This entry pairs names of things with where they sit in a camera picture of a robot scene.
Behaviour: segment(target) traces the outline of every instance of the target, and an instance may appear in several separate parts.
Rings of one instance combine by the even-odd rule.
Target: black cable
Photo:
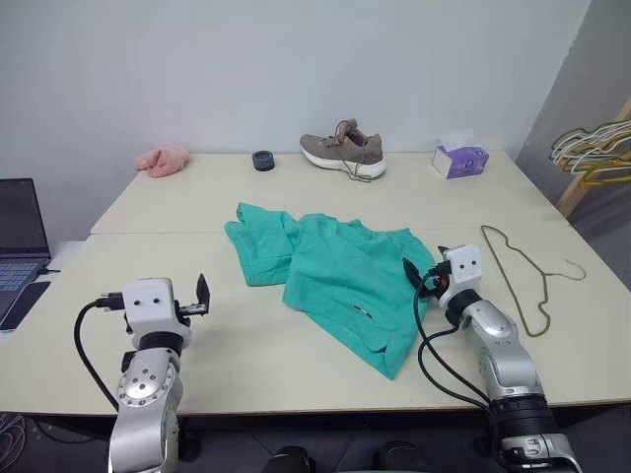
[[[509,464],[508,461],[506,461],[506,459],[504,458],[504,455],[498,448],[500,446],[499,445],[500,439],[499,439],[497,424],[493,423],[492,430],[493,432],[491,433],[490,441],[491,441],[491,456],[493,457],[493,459],[495,459],[495,461],[497,461],[498,464],[502,468],[504,468],[506,471],[509,471],[509,472],[510,471],[524,471],[523,468],[520,467],[520,465],[511,465]]]
[[[88,310],[99,306],[100,304],[98,301],[93,301],[79,311],[79,315],[77,315],[77,321],[75,322],[75,347],[77,348],[77,353],[79,353],[81,361],[86,366],[86,369],[92,376],[93,380],[95,381],[101,392],[104,394],[104,396],[107,398],[109,404],[111,404],[116,412],[118,412],[118,403],[116,402],[116,399],[114,399],[114,396],[111,395],[111,393],[107,389],[107,386],[105,386],[105,383],[101,380],[99,374],[90,363],[90,360],[88,360],[86,352],[84,352],[83,350],[83,344],[81,343],[81,324],[83,323],[83,319],[86,316],[86,313],[88,313]]]
[[[51,434],[49,434],[39,423],[39,421],[36,421],[35,419],[33,419],[33,422],[35,422],[35,425],[37,426],[37,428],[39,429],[39,432],[46,438],[51,439],[52,441],[56,441],[57,443],[65,443],[67,445],[79,445],[81,443],[89,443],[91,441],[95,441],[96,439],[85,439],[85,440],[63,440],[63,439],[58,439],[55,436],[52,436]]]
[[[61,270],[60,269],[48,269],[48,268],[41,268],[37,271],[37,274],[42,276],[45,274],[50,274],[50,273],[60,273]]]
[[[423,283],[425,283],[425,280],[427,279],[427,277],[428,276],[423,278]],[[434,338],[437,338],[437,337],[440,337],[440,336],[443,336],[443,335],[449,335],[449,334],[452,334],[452,333],[456,332],[458,330],[458,327],[454,327],[454,329],[450,329],[450,330],[445,330],[444,332],[435,333],[434,335],[432,335],[429,338],[427,337],[427,334],[425,333],[425,330],[423,329],[423,325],[421,324],[421,316],[418,313],[418,300],[419,300],[419,295],[420,295],[422,287],[423,287],[423,284],[419,285],[418,289],[416,290],[416,294],[414,295],[414,318],[416,319],[416,325],[418,326],[418,331],[421,333],[421,337],[423,338],[423,343],[421,343],[421,346],[419,347],[419,355],[418,355],[419,365],[421,365],[421,370],[423,370],[423,373],[425,375],[427,375],[426,371],[424,370],[424,366],[422,365],[422,359],[421,359],[422,351],[425,348],[425,346],[427,346],[427,348],[430,349],[430,352],[432,352],[432,355],[434,355],[434,358],[436,358],[436,360],[443,366],[443,368],[445,368],[445,370],[447,370],[458,381],[460,381],[462,384],[464,384],[466,387],[468,387],[473,392],[475,392],[478,396],[480,396],[484,400],[484,402],[486,402],[486,404],[489,404],[491,402],[489,397],[484,392],[482,392],[480,389],[475,387],[471,382],[469,382],[467,379],[465,379],[461,374],[456,372],[456,370],[454,370],[452,367],[450,367],[448,365],[448,363],[445,360],[443,360],[443,357],[441,357],[438,354],[438,352],[434,349],[434,347],[430,343],[431,340],[433,340]],[[430,381],[432,381],[432,383],[434,383],[434,385],[436,385],[436,387],[441,389],[443,392],[446,392],[445,391],[446,388],[444,388],[443,386],[437,385],[435,380],[433,380],[430,376],[428,376],[428,378],[430,379]],[[457,399],[469,402],[471,404],[475,404],[476,406],[477,405],[483,405],[482,403],[470,402],[472,399],[470,399],[470,398],[468,398],[466,396],[462,396],[462,397],[458,397]]]

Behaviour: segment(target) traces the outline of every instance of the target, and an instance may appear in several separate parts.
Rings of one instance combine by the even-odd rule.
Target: laptop screen
[[[0,179],[2,256],[49,256],[32,179]]]

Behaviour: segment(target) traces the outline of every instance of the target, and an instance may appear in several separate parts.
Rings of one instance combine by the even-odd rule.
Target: white shoe sole
[[[311,161],[313,164],[315,164],[319,168],[348,170],[346,166],[344,165],[344,163],[342,163],[341,161],[325,160],[323,158],[318,158],[317,156],[312,155],[302,146],[300,147],[300,149],[303,151],[303,155],[305,155],[305,158],[307,158],[309,161]],[[355,163],[347,162],[347,164],[351,169],[355,169]],[[359,165],[357,167],[357,173],[359,175],[365,175],[370,178],[375,178],[379,175],[382,175],[385,170],[386,170],[385,160],[381,160],[378,163],[374,163],[373,165]]]

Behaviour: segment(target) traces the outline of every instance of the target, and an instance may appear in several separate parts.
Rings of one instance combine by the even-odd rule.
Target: green shirt
[[[434,259],[409,229],[373,232],[359,220],[240,204],[226,233],[251,286],[285,283],[283,302],[302,310],[356,355],[393,379],[417,334],[414,289],[402,258],[421,274]],[[419,306],[421,316],[425,303]]]

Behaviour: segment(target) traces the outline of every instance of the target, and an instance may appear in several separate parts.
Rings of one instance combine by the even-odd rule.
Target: wire hanger
[[[526,334],[529,337],[540,337],[541,335],[543,335],[545,332],[548,331],[548,329],[550,328],[550,314],[543,308],[543,306],[545,304],[548,303],[548,281],[547,278],[551,277],[551,276],[560,276],[562,278],[565,279],[569,279],[570,281],[582,281],[587,277],[587,271],[585,270],[585,268],[583,268],[582,266],[570,261],[569,259],[566,259],[565,262],[568,264],[571,264],[572,266],[576,266],[578,269],[580,269],[582,271],[582,275],[580,277],[574,277],[574,276],[568,276],[567,274],[563,274],[563,273],[548,273],[543,271],[541,268],[539,268],[539,266],[536,265],[536,263],[534,261],[532,261],[532,259],[530,259],[521,249],[512,246],[509,242],[509,238],[508,236],[502,232],[499,229],[496,229],[495,227],[491,227],[490,225],[482,225],[480,227],[480,230],[482,231],[482,235],[484,236],[484,240],[486,241],[487,246],[489,247],[489,249],[491,250],[491,254],[493,255],[493,258],[495,259],[495,262],[497,263],[498,267],[500,268],[500,272],[502,273],[502,277],[504,278],[504,282],[506,283],[506,285],[509,288],[509,292],[511,293],[511,296],[513,296],[513,301],[515,301],[515,305],[517,306],[517,311],[520,314],[520,319],[522,320],[522,325],[524,326],[524,330],[526,331]],[[493,232],[495,232],[496,234],[502,236],[502,238],[504,239],[504,245],[509,248],[512,251],[517,252],[518,254],[520,254],[529,264],[530,266],[532,266],[534,269],[537,270],[537,272],[541,275],[541,282],[543,283],[543,301],[540,301],[536,306],[539,308],[539,311],[541,312],[541,314],[543,314],[543,316],[545,317],[545,326],[539,330],[538,332],[533,332],[530,330],[530,327],[528,326],[527,322],[526,322],[526,318],[524,317],[524,312],[522,311],[522,306],[520,305],[520,301],[517,298],[517,295],[515,294],[515,291],[513,290],[513,287],[511,286],[511,282],[509,281],[509,278],[506,274],[506,271],[504,271],[504,268],[502,267],[502,263],[500,263],[500,259],[498,258],[495,249],[493,248],[493,245],[491,244],[491,241],[488,237],[488,235],[486,234],[486,232],[488,230],[491,230]]]
[[[628,146],[622,145],[630,141],[631,120],[605,123],[593,131],[578,128],[554,142],[550,160],[565,172],[581,174],[582,185],[628,182],[631,159]]]

